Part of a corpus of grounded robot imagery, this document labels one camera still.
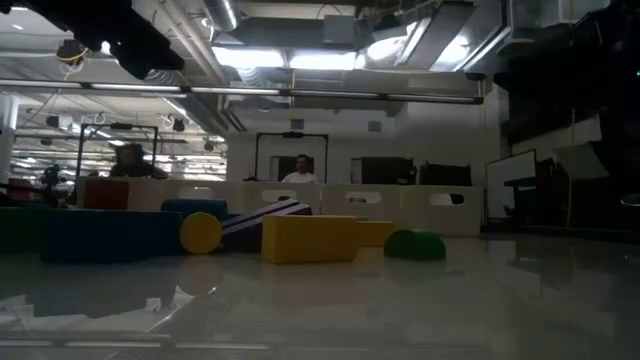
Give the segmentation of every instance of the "shiny white floor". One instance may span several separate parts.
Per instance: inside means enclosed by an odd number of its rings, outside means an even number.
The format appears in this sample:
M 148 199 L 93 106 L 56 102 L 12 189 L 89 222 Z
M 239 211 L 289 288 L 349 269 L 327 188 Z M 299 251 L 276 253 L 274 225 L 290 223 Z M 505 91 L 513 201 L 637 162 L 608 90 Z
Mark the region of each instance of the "shiny white floor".
M 447 240 L 436 263 L 0 257 L 0 359 L 637 359 L 640 247 Z

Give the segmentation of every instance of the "white wall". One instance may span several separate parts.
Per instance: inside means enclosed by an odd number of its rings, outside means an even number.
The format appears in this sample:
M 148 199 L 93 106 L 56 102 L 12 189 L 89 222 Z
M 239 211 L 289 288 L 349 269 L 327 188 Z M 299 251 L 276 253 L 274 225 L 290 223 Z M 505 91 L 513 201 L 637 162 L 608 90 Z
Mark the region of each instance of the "white wall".
M 585 144 L 590 141 L 599 141 L 602 139 L 600 133 L 600 120 L 598 117 L 581 121 L 575 124 L 575 145 Z M 550 133 L 537 136 L 535 138 L 525 140 L 511 146 L 513 154 L 519 154 L 528 150 L 536 150 L 538 161 L 554 158 L 554 149 L 571 146 L 570 127 L 558 129 Z
M 384 134 L 360 132 L 356 136 L 332 133 L 331 127 L 327 127 L 330 135 L 327 182 L 349 183 L 351 159 L 375 156 L 412 157 L 418 167 L 425 161 L 471 165 L 474 184 L 483 185 L 484 164 L 500 157 L 497 103 L 496 91 L 487 96 L 483 106 L 408 103 L 395 119 L 387 120 L 394 126 Z M 350 112 L 349 115 L 351 118 L 341 117 L 340 121 L 362 123 L 366 120 L 366 117 L 354 118 L 357 112 Z M 288 125 L 286 118 L 282 121 Z M 255 134 L 230 135 L 228 147 L 227 180 L 240 181 L 254 175 Z M 263 138 L 261 141 L 258 178 L 269 178 L 271 156 L 295 156 L 300 153 L 315 158 L 316 176 L 323 180 L 322 141 L 279 137 Z

